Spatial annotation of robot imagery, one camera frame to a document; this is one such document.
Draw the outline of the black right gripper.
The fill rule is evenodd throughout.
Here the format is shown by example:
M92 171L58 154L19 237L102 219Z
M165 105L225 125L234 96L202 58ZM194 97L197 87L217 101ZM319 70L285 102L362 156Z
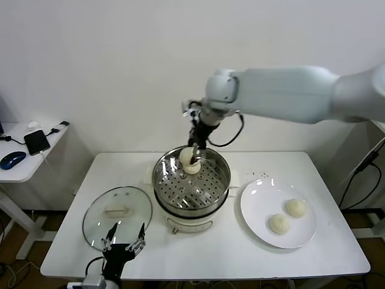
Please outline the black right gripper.
M217 126L206 125L200 120L192 121L188 139L188 147L192 147L191 164L197 163L202 158L199 149L206 149L208 138L215 129Z

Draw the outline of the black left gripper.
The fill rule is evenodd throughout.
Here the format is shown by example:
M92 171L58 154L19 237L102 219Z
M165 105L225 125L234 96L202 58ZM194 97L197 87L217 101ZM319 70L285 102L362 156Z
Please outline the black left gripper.
M138 236L131 244L114 244L114 236L118 223L112 226L105 238L101 239L103 256L106 260L102 271L105 279L120 279L124 266L135 258L135 252L141 252L146 242L145 223L142 224Z

